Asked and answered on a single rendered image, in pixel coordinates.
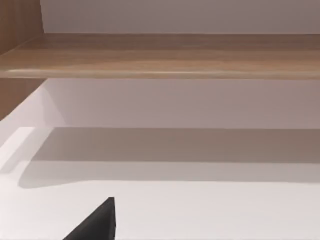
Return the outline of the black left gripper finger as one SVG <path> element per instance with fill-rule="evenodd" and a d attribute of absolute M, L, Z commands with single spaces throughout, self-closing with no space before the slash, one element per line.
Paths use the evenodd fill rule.
<path fill-rule="evenodd" d="M 62 240 L 115 240 L 116 203 L 108 197 Z"/>

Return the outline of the wooden open shelf unit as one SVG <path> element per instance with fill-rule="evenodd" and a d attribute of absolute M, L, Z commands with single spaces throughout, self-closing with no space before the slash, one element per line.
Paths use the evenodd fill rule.
<path fill-rule="evenodd" d="M 0 0 L 0 79 L 320 82 L 320 0 Z"/>

